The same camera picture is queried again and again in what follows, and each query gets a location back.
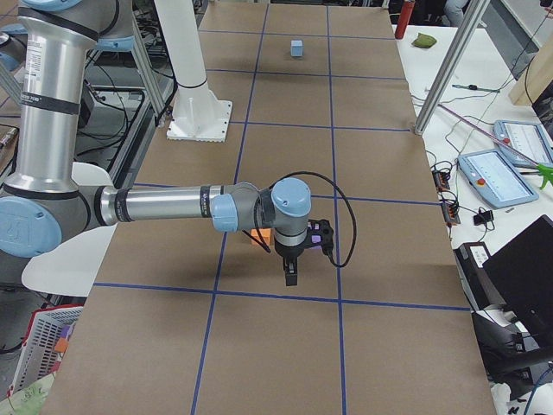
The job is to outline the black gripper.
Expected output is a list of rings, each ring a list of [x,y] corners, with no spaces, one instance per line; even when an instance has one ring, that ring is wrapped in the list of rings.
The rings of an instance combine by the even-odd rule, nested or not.
[[[311,220],[306,230],[295,237],[284,236],[276,232],[275,249],[283,259],[285,284],[297,285],[297,259],[306,249],[319,247],[322,253],[331,258],[334,250],[334,230],[328,220]]]

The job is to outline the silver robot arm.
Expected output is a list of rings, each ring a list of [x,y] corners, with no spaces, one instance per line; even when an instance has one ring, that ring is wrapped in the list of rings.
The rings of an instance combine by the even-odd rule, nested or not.
[[[97,227],[118,222],[209,218],[225,233],[260,240],[283,260],[287,285],[297,260],[320,247],[332,257],[334,232],[310,218],[311,193],[299,173],[258,189],[241,182],[188,188],[80,186],[72,178],[86,53],[134,42],[128,1],[22,1],[28,33],[16,166],[1,191],[1,275],[19,279],[34,257]]]

